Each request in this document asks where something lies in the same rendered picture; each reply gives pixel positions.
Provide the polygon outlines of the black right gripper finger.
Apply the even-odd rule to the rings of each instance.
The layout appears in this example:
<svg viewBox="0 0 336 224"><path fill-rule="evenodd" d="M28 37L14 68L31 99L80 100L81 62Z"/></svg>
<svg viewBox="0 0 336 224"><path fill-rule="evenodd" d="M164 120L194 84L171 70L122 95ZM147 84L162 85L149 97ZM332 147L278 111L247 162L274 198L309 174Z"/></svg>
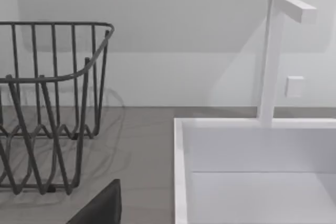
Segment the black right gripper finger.
<svg viewBox="0 0 336 224"><path fill-rule="evenodd" d="M114 179L66 224L121 224L121 181Z"/></svg>

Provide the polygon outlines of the white sink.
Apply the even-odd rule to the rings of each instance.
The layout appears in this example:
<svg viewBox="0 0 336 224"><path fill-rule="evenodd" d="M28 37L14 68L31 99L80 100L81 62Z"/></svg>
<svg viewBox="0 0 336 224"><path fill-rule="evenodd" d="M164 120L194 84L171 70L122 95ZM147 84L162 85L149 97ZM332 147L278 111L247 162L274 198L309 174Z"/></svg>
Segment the white sink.
<svg viewBox="0 0 336 224"><path fill-rule="evenodd" d="M176 118L174 224L336 224L336 120Z"/></svg>

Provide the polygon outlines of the tall white tap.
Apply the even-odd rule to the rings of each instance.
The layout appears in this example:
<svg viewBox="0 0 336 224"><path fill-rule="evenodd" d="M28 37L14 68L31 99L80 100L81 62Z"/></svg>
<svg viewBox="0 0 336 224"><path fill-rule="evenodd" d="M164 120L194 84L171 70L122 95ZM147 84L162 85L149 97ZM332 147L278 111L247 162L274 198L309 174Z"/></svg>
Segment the tall white tap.
<svg viewBox="0 0 336 224"><path fill-rule="evenodd" d="M300 24L314 24L318 10L302 0L268 0L260 103L257 118L262 127L270 127L274 118L276 84L285 16Z"/></svg>

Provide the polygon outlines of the small white tap knob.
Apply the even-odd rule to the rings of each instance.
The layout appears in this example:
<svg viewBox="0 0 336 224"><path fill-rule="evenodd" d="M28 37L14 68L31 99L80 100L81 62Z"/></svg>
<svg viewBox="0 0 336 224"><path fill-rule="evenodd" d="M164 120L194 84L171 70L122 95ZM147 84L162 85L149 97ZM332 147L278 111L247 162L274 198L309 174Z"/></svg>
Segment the small white tap knob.
<svg viewBox="0 0 336 224"><path fill-rule="evenodd" d="M285 96L287 98L299 98L305 88L305 78L303 76L288 76L286 80Z"/></svg>

